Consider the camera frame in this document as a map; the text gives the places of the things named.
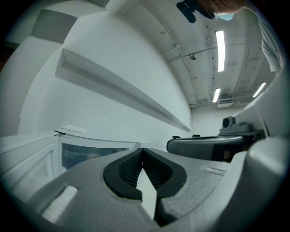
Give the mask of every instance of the ceiling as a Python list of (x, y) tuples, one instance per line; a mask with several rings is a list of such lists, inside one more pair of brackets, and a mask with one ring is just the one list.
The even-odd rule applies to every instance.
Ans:
[[(261, 49), (262, 36), (256, 16), (242, 10), (231, 21), (207, 19), (196, 13), (189, 23), (176, 8), (179, 0), (141, 0), (126, 13), (156, 46), (178, 78), (191, 108), (212, 106), (216, 88), (219, 100), (232, 99), (234, 106), (246, 105), (263, 82), (274, 74)], [(226, 61), (218, 72), (215, 31), (223, 30)], [(195, 53), (196, 60), (189, 55)]]

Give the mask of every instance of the hair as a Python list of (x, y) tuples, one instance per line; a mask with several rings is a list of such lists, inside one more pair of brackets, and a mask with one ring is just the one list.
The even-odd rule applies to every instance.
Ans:
[(234, 14), (245, 7), (245, 0), (196, 0), (209, 13)]

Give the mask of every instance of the white cabinet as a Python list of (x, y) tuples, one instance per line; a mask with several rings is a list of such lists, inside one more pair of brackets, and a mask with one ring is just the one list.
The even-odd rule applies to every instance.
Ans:
[(27, 202), (45, 184), (79, 162), (140, 147), (136, 142), (68, 133), (44, 131), (0, 138), (0, 176), (7, 191)]

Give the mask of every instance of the ceiling light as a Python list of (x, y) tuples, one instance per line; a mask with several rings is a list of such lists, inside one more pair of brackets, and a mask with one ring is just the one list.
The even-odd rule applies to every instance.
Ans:
[(258, 96), (258, 94), (261, 92), (261, 90), (264, 88), (264, 86), (266, 85), (266, 82), (262, 83), (260, 88), (257, 90), (257, 92), (254, 94), (253, 97), (256, 97)]
[(222, 72), (225, 68), (225, 36), (223, 31), (216, 31), (217, 51), (218, 51), (218, 72)]
[(218, 101), (218, 96), (219, 96), (220, 92), (221, 92), (220, 88), (216, 89), (216, 93), (214, 94), (213, 102), (217, 102)]

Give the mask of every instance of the face mask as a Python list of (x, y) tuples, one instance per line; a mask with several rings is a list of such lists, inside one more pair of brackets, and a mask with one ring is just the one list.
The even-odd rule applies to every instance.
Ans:
[(233, 19), (234, 15), (233, 14), (215, 14), (215, 18), (218, 19), (223, 19), (225, 21), (231, 21)]

